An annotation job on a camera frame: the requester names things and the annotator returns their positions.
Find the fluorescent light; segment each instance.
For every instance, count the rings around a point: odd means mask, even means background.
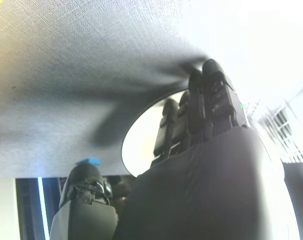
[[[40,199],[40,208],[41,208],[43,231],[44,231],[44,234],[45,234],[45,240],[49,240],[50,239],[50,232],[48,230],[46,205],[45,205],[45,197],[44,197],[44,188],[43,188],[43,179],[40,176],[38,177],[38,189],[39,189],[39,199]]]

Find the white wall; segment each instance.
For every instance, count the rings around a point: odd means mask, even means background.
[[[16,182],[0,178],[0,240],[20,240]]]

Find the robotic hand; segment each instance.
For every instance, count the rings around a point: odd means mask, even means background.
[[[70,173],[51,240],[299,240],[284,179],[212,59],[163,108],[151,168],[117,223],[90,164]]]

